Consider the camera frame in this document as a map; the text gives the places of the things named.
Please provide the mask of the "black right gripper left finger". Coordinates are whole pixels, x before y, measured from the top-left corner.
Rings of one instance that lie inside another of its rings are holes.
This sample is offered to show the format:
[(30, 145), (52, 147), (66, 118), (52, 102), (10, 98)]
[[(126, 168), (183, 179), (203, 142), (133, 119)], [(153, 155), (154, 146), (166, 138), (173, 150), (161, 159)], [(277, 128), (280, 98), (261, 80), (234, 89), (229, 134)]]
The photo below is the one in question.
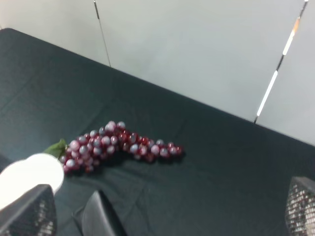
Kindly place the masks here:
[(54, 236), (57, 214), (50, 185), (39, 184), (0, 210), (2, 236)]

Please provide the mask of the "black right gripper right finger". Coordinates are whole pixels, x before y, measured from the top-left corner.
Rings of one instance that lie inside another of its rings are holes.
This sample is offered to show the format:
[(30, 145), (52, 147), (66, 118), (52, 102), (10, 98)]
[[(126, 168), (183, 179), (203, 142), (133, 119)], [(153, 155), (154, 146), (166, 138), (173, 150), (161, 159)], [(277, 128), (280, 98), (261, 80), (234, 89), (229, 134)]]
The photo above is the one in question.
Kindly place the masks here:
[(285, 208), (285, 223), (291, 236), (315, 234), (315, 182), (307, 177), (291, 179)]

